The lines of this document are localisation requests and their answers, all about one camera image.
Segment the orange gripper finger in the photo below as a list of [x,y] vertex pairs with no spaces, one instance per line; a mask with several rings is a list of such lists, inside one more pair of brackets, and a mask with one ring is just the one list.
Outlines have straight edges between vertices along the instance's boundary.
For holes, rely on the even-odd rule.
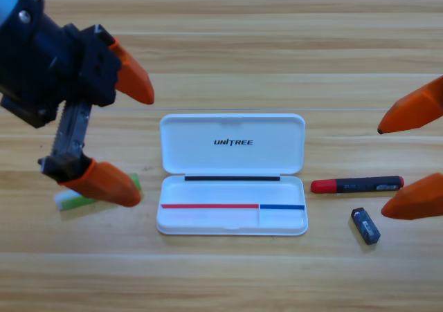
[[91,164],[79,177],[59,185],[90,199],[106,201],[127,208],[141,202],[141,193],[126,173],[108,162],[91,160]]
[[442,117],[442,76],[402,97],[386,112],[379,134],[418,129]]
[[442,213],[441,173],[401,188],[381,209],[383,216],[403,220],[438,217]]

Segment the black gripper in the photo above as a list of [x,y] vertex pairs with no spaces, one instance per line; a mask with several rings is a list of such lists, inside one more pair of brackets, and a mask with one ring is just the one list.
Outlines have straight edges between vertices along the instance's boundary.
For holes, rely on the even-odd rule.
[[100,24],[78,30],[42,15],[1,27],[1,106],[38,129],[64,105],[51,153],[38,161],[54,181],[80,178],[92,163],[83,153],[91,108],[112,104],[115,87],[154,103],[147,71]]

